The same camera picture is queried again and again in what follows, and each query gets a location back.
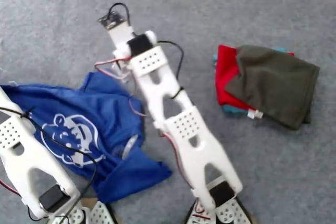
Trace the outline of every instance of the white graphic on shirt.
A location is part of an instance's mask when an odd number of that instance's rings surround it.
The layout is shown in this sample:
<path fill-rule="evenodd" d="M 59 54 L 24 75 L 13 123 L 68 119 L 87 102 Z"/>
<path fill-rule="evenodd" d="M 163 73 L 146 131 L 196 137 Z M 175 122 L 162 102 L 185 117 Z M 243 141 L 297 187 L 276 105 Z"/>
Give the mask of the white graphic on shirt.
<path fill-rule="evenodd" d="M 104 158 L 104 155 L 101 153 L 97 154 L 96 152 L 94 155 L 90 149 L 90 147 L 98 148 L 98 131 L 96 126 L 83 115 L 65 117 L 63 114 L 56 114 L 53 124 L 45 123 L 42 128 L 48 132 L 54 140 L 62 139 L 63 143 L 66 142 L 67 147 L 88 153 L 96 162 Z M 67 165 L 83 167 L 93 163 L 88 157 L 78 152 L 72 152 L 71 155 L 64 154 L 69 153 L 69 151 L 61 146 L 51 149 L 50 145 L 55 146 L 55 143 L 52 143 L 47 137 L 45 138 L 42 132 L 41 139 L 47 149 Z"/>

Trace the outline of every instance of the dark green cloth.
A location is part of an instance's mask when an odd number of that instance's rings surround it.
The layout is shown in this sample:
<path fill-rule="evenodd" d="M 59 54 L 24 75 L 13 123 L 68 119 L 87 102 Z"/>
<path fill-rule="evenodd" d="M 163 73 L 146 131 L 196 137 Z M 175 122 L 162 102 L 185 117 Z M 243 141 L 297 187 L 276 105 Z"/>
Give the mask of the dark green cloth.
<path fill-rule="evenodd" d="M 241 46 L 239 74 L 225 91 L 291 129 L 310 121 L 310 104 L 320 68 L 269 48 Z"/>

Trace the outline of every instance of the black wire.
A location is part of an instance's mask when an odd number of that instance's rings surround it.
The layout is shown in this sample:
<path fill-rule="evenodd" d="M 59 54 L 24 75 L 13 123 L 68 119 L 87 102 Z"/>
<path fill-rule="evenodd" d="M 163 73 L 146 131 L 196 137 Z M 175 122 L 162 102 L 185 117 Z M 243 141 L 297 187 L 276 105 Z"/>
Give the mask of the black wire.
<path fill-rule="evenodd" d="M 70 214 L 70 212 L 73 210 L 73 208 L 77 205 L 77 203 L 81 200 L 81 198 L 84 196 L 84 194 L 88 191 L 88 189 L 90 188 L 93 180 L 94 180 L 94 177 L 96 176 L 96 173 L 97 173 L 97 162 L 95 161 L 95 159 L 93 157 L 91 157 L 89 154 L 85 153 L 85 152 L 82 152 L 80 150 L 77 150 L 77 149 L 74 149 L 74 148 L 71 148 L 71 147 L 67 147 L 66 145 L 62 144 L 62 143 L 59 143 L 57 142 L 56 140 L 54 140 L 40 125 L 38 125 L 33 119 L 31 119 L 26 113 L 21 113 L 21 112 L 18 112 L 18 111 L 15 111 L 15 110 L 11 110 L 11 109 L 8 109 L 8 108 L 4 108 L 4 107 L 0 107 L 0 110 L 4 110 L 4 111 L 8 111 L 8 112 L 12 112 L 14 114 L 17 114 L 19 115 L 20 117 L 24 117 L 28 120 L 31 121 L 31 123 L 36 127 L 38 128 L 43 134 L 45 134 L 52 142 L 54 142 L 55 144 L 57 145 L 60 145 L 70 151 L 74 151 L 74 152 L 77 152 L 77 153 L 80 153 L 84 156 L 87 156 L 94 164 L 94 170 L 93 170 L 93 174 L 92 174 L 92 177 L 90 178 L 89 182 L 87 183 L 87 185 L 84 187 L 84 189 L 82 190 L 82 192 L 80 193 L 79 197 L 77 198 L 77 200 L 75 201 L 75 203 L 70 207 L 70 209 L 68 210 L 68 212 L 63 216 L 63 218 L 61 219 L 60 223 L 59 224 L 62 224 L 64 222 L 64 220 L 68 217 L 68 215 Z"/>
<path fill-rule="evenodd" d="M 158 43 L 174 45 L 175 47 L 177 47 L 181 51 L 180 61 L 178 63 L 178 67 L 177 67 L 177 70 L 176 70 L 176 79 L 178 80 L 178 76 L 180 75 L 181 66 L 182 66 L 182 62 L 183 62 L 183 59 L 184 59 L 184 51 L 183 51 L 182 47 L 179 44 L 177 44 L 175 42 L 172 42 L 170 40 L 159 40 Z"/>
<path fill-rule="evenodd" d="M 34 221 L 34 222 L 38 222 L 38 221 L 41 221 L 41 220 L 43 220 L 43 219 L 47 219 L 47 217 L 43 217 L 43 218 L 40 218 L 40 219 L 33 219 L 32 218 L 32 214 L 30 213 L 30 208 L 27 206 L 27 208 L 28 208 L 28 216 L 29 216 L 29 218 L 32 220 L 32 221 Z M 69 219 L 69 217 L 68 216 L 66 216 L 66 215 L 60 215 L 60 216 L 55 216 L 56 218 L 61 218 L 61 217 L 65 217 L 67 220 L 68 220 L 68 223 L 70 224 L 70 219 Z"/>
<path fill-rule="evenodd" d="M 43 220 L 43 219 L 46 219 L 47 217 L 43 217 L 43 218 L 40 218 L 40 219 L 33 219 L 32 218 L 32 215 L 31 215 L 31 213 L 30 213 L 30 208 L 27 206 L 27 208 L 28 208 L 28 216 L 29 216 L 29 218 L 32 220 L 32 221 L 34 221 L 34 222 L 38 222 L 38 221 L 41 221 L 41 220 Z"/>
<path fill-rule="evenodd" d="M 121 5 L 121 6 L 123 6 L 123 7 L 125 8 L 125 10 L 126 10 L 126 15 L 127 15 L 127 23 L 128 23 L 129 26 L 132 26 L 132 25 L 131 25 L 131 15 L 130 15 L 130 11 L 129 11 L 127 5 L 124 4 L 124 3 L 122 3 L 122 2 L 116 2 L 116 3 L 114 3 L 114 4 L 110 7 L 109 11 L 107 12 L 107 19 L 110 19 L 113 8 L 115 8 L 115 7 L 118 6 L 118 5 Z"/>
<path fill-rule="evenodd" d="M 110 18 L 111 16 L 111 13 L 112 13 L 112 10 L 113 8 L 115 8 L 116 6 L 118 5 L 121 5 L 125 8 L 126 10 L 126 14 L 127 14 L 127 22 L 128 22 L 128 25 L 131 26 L 131 15 L 130 15 L 130 11 L 127 7 L 126 4 L 122 3 L 122 2 L 117 2 L 117 3 L 114 3 L 110 8 L 109 8 L 109 11 L 107 13 L 107 19 Z M 180 62 L 178 63 L 178 67 L 177 67 L 177 70 L 176 70 L 176 79 L 178 80 L 178 77 L 180 75 L 180 70 L 181 70 L 181 66 L 182 66 L 182 62 L 183 62 L 183 59 L 184 59 L 184 51 L 182 49 L 182 47 L 180 45 L 178 45 L 177 43 L 173 42 L 173 41 L 170 41 L 170 40 L 160 40 L 158 41 L 158 43 L 164 43 L 164 44 L 171 44 L 171 45 L 174 45 L 175 47 L 177 47 L 180 51 L 181 51 L 181 58 L 180 58 Z"/>

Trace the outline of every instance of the gray carpet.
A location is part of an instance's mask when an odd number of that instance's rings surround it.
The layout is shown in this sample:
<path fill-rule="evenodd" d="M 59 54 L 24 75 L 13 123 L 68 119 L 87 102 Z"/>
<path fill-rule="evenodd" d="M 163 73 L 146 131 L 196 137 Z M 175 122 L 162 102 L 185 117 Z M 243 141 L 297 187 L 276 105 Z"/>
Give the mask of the gray carpet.
<path fill-rule="evenodd" d="M 1 82 L 79 87 L 96 60 L 111 56 L 112 42 L 96 20 L 118 1 L 129 6 L 136 32 L 152 29 L 184 48 L 181 84 L 231 158 L 245 186 L 240 197 L 260 224 L 334 223 L 336 0 L 0 0 Z M 312 123 L 290 131 L 224 115 L 212 67 L 220 43 L 285 47 L 320 66 Z M 164 50 L 175 68 L 177 50 Z M 117 215 L 125 224 L 181 223 L 193 197 L 150 119 L 143 149 L 175 173 L 113 203 Z M 0 174 L 6 177 L 2 168 Z M 82 188 L 85 181 L 72 176 Z M 2 224 L 29 223 L 17 197 L 2 188 L 0 195 Z"/>

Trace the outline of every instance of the cable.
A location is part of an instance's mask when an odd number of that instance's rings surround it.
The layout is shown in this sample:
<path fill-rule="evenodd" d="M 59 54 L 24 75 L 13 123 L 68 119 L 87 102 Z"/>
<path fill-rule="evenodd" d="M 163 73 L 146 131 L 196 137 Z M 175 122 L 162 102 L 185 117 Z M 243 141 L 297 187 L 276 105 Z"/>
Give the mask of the cable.
<path fill-rule="evenodd" d="M 0 179 L 0 185 L 2 185 L 3 187 L 5 187 L 7 190 L 11 191 L 13 194 L 16 194 L 17 196 L 21 196 L 17 190 L 11 188 L 9 185 L 7 185 L 5 182 L 3 182 L 1 179 Z"/>
<path fill-rule="evenodd" d="M 143 114 L 143 113 L 141 113 L 141 112 L 139 112 L 139 111 L 136 111 L 136 110 L 133 108 L 132 103 L 131 103 L 131 98 L 132 98 L 132 97 L 133 97 L 133 95 L 130 95 L 130 97 L 128 97 L 128 104 L 130 105 L 131 110 L 133 111 L 133 113 L 136 114 L 136 115 L 142 116 L 142 117 L 147 116 L 146 114 Z"/>
<path fill-rule="evenodd" d="M 123 76 L 116 76 L 115 74 L 112 74 L 110 71 L 106 71 L 104 69 L 101 69 L 98 66 L 103 66 L 103 65 L 106 65 L 106 64 L 109 64 L 109 63 L 115 63 L 115 62 L 118 63 L 118 61 L 129 61 L 130 59 L 131 59 L 131 57 L 123 58 L 123 59 L 111 59 L 111 60 L 107 60 L 107 61 L 98 61 L 94 64 L 94 68 L 97 71 L 102 72 L 109 77 L 115 78 L 117 80 L 122 80 L 122 79 L 126 78 L 130 74 L 130 72 L 126 73 Z"/>
<path fill-rule="evenodd" d="M 127 5 L 124 4 L 124 3 L 122 3 L 122 2 L 114 3 L 114 4 L 109 8 L 109 11 L 108 11 L 108 13 L 107 13 L 107 19 L 110 18 L 113 8 L 115 8 L 115 7 L 118 6 L 118 5 L 121 5 L 121 6 L 123 6 L 123 7 L 125 8 L 125 10 L 126 10 L 126 14 L 127 14 L 127 22 L 128 22 L 128 25 L 129 25 L 129 26 L 132 26 L 132 25 L 131 25 L 131 15 L 130 15 L 130 11 L 129 11 Z M 178 77 L 179 77 L 179 75 L 180 75 L 180 71 L 181 71 L 182 62 L 183 62 L 183 59 L 184 59 L 184 51 L 183 51 L 182 47 L 181 47 L 179 44 L 177 44 L 177 43 L 175 43 L 175 42 L 173 42 L 173 41 L 170 41 L 170 40 L 159 40 L 158 43 L 171 44 L 171 45 L 177 47 L 177 48 L 181 51 L 180 62 L 178 63 L 178 67 L 177 67 L 177 70 L 176 70 L 176 79 L 178 80 Z M 112 62 L 111 62 L 111 61 L 105 61 L 105 63 L 104 63 L 104 62 L 98 62 L 98 63 L 101 63 L 101 65 L 103 65 L 103 64 L 112 63 Z M 111 77 L 114 77 L 114 78 L 118 79 L 118 77 L 116 77 L 116 76 L 113 75 L 113 74 L 107 74 L 107 75 L 109 75 L 109 76 L 111 76 Z"/>
<path fill-rule="evenodd" d="M 169 140 L 169 142 L 171 143 L 171 145 L 172 145 L 172 147 L 173 147 L 173 149 L 174 149 L 174 154 L 175 154 L 175 159 L 176 159 L 176 163 L 177 163 L 178 170 L 179 170 L 179 172 L 181 173 L 182 178 L 184 179 L 184 181 L 188 184 L 188 186 L 189 186 L 191 189 L 193 189 L 193 187 L 190 185 L 190 183 L 188 182 L 188 180 L 187 180 L 187 178 L 186 178 L 186 176 L 185 176 L 185 174 L 184 174 L 184 172 L 183 172 L 183 167 L 182 167 L 182 165 L 181 165 L 181 163 L 180 163 L 180 158 L 179 158 L 179 155 L 178 155 L 178 153 L 177 153 L 177 147 L 175 146 L 172 137 L 171 137 L 168 133 L 165 133 L 165 132 L 161 133 L 161 136 L 166 137 L 166 138 Z"/>
<path fill-rule="evenodd" d="M 30 213 L 30 208 L 29 208 L 28 206 L 27 206 L 27 208 L 28 208 L 28 216 L 29 216 L 29 218 L 30 218 L 32 221 L 34 221 L 34 222 L 38 222 L 38 221 L 41 221 L 41 220 L 47 218 L 47 217 L 43 217 L 43 218 L 40 218 L 40 219 L 33 219 L 33 218 L 32 218 L 32 215 L 31 215 L 31 213 Z"/>
<path fill-rule="evenodd" d="M 126 14 L 127 14 L 127 23 L 128 23 L 129 26 L 131 26 L 131 15 L 130 15 L 130 11 L 128 10 L 127 5 L 124 4 L 124 3 L 121 3 L 121 2 L 114 3 L 114 4 L 110 7 L 109 11 L 107 12 L 107 19 L 110 19 L 110 17 L 111 17 L 111 13 L 112 13 L 112 9 L 115 8 L 115 7 L 118 6 L 118 5 L 121 5 L 121 6 L 123 6 L 123 7 L 125 8 L 125 10 L 126 10 Z"/>
<path fill-rule="evenodd" d="M 28 206 L 27 206 L 27 208 L 28 208 L 28 216 L 34 222 L 38 222 L 38 221 L 41 221 L 43 219 L 47 219 L 48 218 L 48 217 L 43 217 L 43 218 L 40 218 L 40 219 L 33 219 L 32 218 L 32 214 L 30 213 L 30 208 Z M 66 215 L 55 216 L 55 218 L 61 218 L 61 217 L 63 217 L 63 218 L 65 217 L 68 220 L 68 224 L 70 224 L 70 219 L 69 219 L 68 216 L 66 216 Z"/>
<path fill-rule="evenodd" d="M 66 148 L 67 150 L 70 150 L 70 151 L 74 151 L 74 152 L 77 152 L 77 153 L 80 153 L 82 154 L 83 156 L 86 156 L 88 157 L 94 164 L 94 170 L 93 170 L 93 174 L 90 178 L 90 180 L 88 181 L 87 185 L 84 187 L 84 189 L 82 190 L 82 192 L 80 193 L 79 197 L 77 198 L 77 200 L 74 202 L 74 204 L 70 207 L 70 209 L 68 210 L 68 212 L 63 216 L 63 218 L 61 219 L 60 223 L 59 224 L 62 224 L 64 222 L 64 220 L 67 218 L 67 216 L 70 214 L 70 212 L 73 210 L 73 208 L 77 205 L 77 203 L 81 200 L 81 198 L 84 196 L 84 194 L 88 191 L 88 189 L 90 188 L 93 180 L 94 180 L 94 177 L 96 176 L 96 173 L 97 173 L 97 168 L 98 168 L 98 165 L 97 165 L 97 162 L 95 161 L 95 159 L 93 157 L 91 157 L 89 154 L 85 153 L 85 152 L 82 152 L 80 150 L 77 150 L 77 149 L 74 149 L 74 148 L 71 148 L 71 147 L 67 147 L 66 145 L 62 144 L 62 143 L 59 143 L 57 142 L 56 140 L 54 140 L 38 123 L 36 123 L 33 119 L 31 119 L 29 116 L 27 116 L 25 113 L 21 113 L 21 112 L 18 112 L 16 110 L 11 110 L 11 109 L 8 109 L 8 108 L 4 108 L 4 107 L 0 107 L 0 110 L 3 110 L 3 111 L 8 111 L 8 112 L 12 112 L 12 113 L 15 113 L 17 115 L 19 115 L 21 118 L 26 118 L 28 119 L 34 126 L 35 128 L 37 128 L 38 130 L 41 131 L 41 133 L 45 134 L 52 142 L 54 142 L 55 144 L 57 145 L 60 145 L 64 148 Z"/>
<path fill-rule="evenodd" d="M 183 51 L 182 47 L 179 44 L 177 44 L 173 41 L 170 41 L 170 40 L 159 40 L 158 43 L 174 45 L 175 47 L 177 47 L 181 51 L 180 61 L 178 63 L 178 67 L 177 67 L 177 70 L 176 70 L 176 79 L 178 80 L 178 76 L 180 75 L 181 66 L 182 66 L 182 62 L 183 62 L 183 59 L 184 59 L 184 51 Z"/>

